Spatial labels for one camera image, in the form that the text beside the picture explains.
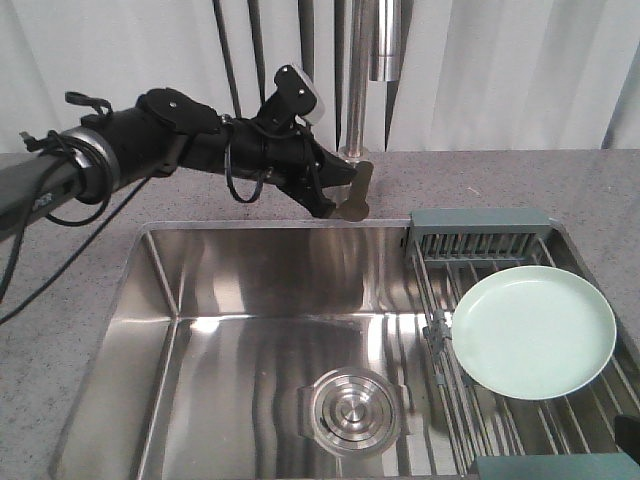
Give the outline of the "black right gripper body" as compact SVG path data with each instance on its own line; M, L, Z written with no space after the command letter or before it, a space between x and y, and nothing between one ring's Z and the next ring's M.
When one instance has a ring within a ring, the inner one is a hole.
M614 418L616 445L625 453L638 453L640 449L640 420L638 416L620 414Z

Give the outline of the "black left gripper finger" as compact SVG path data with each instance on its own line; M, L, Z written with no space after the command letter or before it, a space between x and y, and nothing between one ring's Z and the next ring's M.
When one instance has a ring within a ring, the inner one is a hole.
M314 151L319 183L322 188L349 185L357 174L349 162L319 147Z
M284 186L284 193L304 207L314 218L329 218L336 203L314 185L294 182Z

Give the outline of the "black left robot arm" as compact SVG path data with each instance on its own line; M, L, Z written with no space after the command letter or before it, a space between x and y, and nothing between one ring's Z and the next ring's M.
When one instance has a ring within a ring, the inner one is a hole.
M140 95L115 111L102 98L68 92L92 108L77 127L42 139L24 135L31 157L1 170L1 236L8 238L76 199L104 205L117 190L184 167L271 184L315 218L336 208L325 189L349 185L357 170L323 148L308 127L324 105L311 79L287 64L275 92L252 118L232 118L172 88Z

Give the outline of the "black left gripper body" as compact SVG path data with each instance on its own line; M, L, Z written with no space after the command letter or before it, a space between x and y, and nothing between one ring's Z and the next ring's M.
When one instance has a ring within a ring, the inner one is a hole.
M234 198L240 196L234 185L236 178L245 178L255 183L251 196L258 198L267 179L276 167L268 160L271 147L292 147L297 140L310 134L310 125L294 111L294 89L289 79L289 68L279 68L274 76L275 92L262 104L252 118L221 117L222 126L228 134L223 154L223 172L226 186ZM233 153L246 147L249 159L246 172L234 170Z

